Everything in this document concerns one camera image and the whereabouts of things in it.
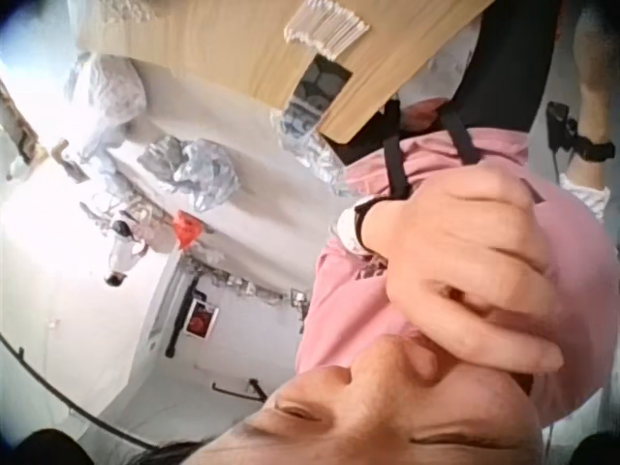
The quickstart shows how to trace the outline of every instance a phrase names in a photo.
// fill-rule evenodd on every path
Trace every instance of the hand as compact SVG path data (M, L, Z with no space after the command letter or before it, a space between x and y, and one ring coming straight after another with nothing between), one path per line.
M377 204L364 243L386 257L387 295L424 335L464 361L514 373L557 371L551 342L500 327L493 309L548 321L554 289L531 193L485 167L434 174L409 201Z

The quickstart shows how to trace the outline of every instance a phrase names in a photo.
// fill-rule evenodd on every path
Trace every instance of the wooden board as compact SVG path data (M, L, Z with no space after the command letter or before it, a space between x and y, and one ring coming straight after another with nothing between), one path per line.
M370 31L339 58L353 77L321 132L347 142L400 86L493 0L340 0ZM282 109L314 56L287 44L284 28L301 0L167 0L144 23L104 24L93 8L81 47L190 73Z

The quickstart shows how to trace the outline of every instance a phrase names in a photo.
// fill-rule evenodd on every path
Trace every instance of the picture frame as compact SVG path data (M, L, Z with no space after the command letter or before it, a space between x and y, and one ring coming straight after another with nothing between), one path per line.
M194 297L183 332L205 341L211 334L220 309L204 299Z

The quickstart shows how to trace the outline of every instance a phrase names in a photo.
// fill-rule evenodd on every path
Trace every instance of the pink shirt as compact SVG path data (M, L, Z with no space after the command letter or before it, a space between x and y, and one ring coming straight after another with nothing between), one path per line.
M549 276L559 295L557 331L547 334L562 348L565 366L535 379L531 398L541 422L561 419L601 388L613 363L620 309L619 266L615 248L588 208L525 167L526 135L508 131L470 131L486 163L516 173L541 195L536 217L554 258ZM410 182L460 166L447 133L403 140ZM386 194L383 152L350 166L350 184L365 195ZM384 268L356 257L336 238L319 257L305 332L297 353L297 372L319 366L348 366L382 334L415 329L388 301Z

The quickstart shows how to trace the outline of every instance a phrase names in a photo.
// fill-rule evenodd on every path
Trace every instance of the black watch strap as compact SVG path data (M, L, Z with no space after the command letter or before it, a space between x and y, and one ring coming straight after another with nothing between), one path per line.
M357 242L359 242L359 245L361 245L366 251L370 252L371 254L374 254L375 252L373 250L370 250L368 247L366 247L364 245L363 240L361 240L361 226L363 225L363 222L364 222L364 219L366 218L366 215L368 214L368 212L370 211L370 209L373 206L375 206L379 202L386 202L386 201L392 201L392 200L393 200L393 198L391 198L391 197L378 197L376 199L373 199L371 201L363 203L362 205L358 205L355 208L355 210L356 210L356 238L357 238Z
M616 155L613 142L594 143L584 136L576 136L573 149L586 162L602 163L612 160Z

